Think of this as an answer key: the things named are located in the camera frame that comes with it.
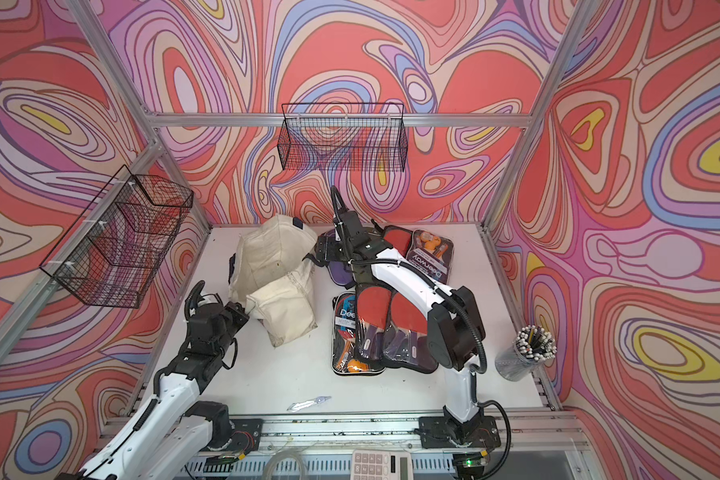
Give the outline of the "purple ping pong paddle case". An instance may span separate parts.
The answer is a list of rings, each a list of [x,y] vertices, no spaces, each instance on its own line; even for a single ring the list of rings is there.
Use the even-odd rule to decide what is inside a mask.
[[[331,261],[327,266],[331,280],[338,286],[351,289],[355,286],[353,273],[347,269],[347,266],[338,261]]]

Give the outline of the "clear red ping pong case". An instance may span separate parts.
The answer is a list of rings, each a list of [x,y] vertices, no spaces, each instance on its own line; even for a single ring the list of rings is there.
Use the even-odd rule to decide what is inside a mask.
[[[411,230],[388,225],[383,232],[383,239],[395,248],[402,256],[405,256],[412,243],[413,232]]]

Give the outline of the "cream canvas tote bag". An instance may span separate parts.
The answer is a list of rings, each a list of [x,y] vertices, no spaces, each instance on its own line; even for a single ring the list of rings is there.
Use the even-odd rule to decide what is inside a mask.
[[[300,219],[277,215],[238,241],[229,299],[259,321],[275,348],[317,328],[314,264],[307,258],[317,240]]]

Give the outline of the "black white-trimmed ping pong case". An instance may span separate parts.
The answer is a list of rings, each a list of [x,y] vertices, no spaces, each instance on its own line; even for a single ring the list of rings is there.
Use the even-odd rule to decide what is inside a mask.
[[[454,244],[451,239],[417,229],[412,234],[406,259],[432,279],[447,284],[453,254]]]

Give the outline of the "clear red paddle case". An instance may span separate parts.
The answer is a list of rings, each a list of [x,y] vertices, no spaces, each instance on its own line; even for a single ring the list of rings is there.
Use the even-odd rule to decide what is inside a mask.
[[[391,297],[381,363],[388,368],[423,374],[434,373],[438,368],[427,346],[427,319],[399,292]]]

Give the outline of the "clear Deerway ping pong set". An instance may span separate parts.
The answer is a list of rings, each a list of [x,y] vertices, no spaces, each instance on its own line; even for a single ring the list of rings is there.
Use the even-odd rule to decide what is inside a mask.
[[[332,300],[331,367],[338,376],[376,376],[385,371],[379,362],[362,358],[357,349],[356,295],[344,292]]]

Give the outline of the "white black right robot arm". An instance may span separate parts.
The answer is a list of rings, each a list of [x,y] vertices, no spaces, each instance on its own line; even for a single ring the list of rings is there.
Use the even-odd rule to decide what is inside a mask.
[[[431,438],[456,446],[468,444],[485,419],[477,378],[488,368],[484,325],[472,291],[454,289],[422,272],[387,240],[370,235],[358,214],[339,198],[333,209],[334,239],[319,238],[307,257],[321,267],[339,262],[352,273],[356,329],[361,335],[356,352],[365,360],[382,362],[392,303],[397,297],[405,299],[417,317],[413,323],[400,322],[397,337],[411,357],[429,356],[449,371],[444,433]]]

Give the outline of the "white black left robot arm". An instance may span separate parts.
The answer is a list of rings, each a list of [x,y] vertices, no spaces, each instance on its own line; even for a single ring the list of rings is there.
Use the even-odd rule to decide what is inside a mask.
[[[185,339],[155,372],[152,394],[105,447],[58,479],[172,479],[201,450],[228,447],[234,433],[228,406],[200,396],[220,370],[231,368],[225,356],[249,316],[204,287],[197,282],[184,301]]]

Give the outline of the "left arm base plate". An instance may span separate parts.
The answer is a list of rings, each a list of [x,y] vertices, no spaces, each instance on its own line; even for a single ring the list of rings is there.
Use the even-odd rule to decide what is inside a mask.
[[[206,446],[203,452],[237,452],[249,454],[259,449],[264,420],[261,418],[232,419],[231,434],[220,446]]]

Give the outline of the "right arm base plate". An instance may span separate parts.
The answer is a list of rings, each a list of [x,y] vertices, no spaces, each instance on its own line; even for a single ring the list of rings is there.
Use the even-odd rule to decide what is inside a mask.
[[[493,451],[502,445],[493,416],[476,415],[466,423],[446,415],[420,417],[414,432],[425,449],[478,448]]]

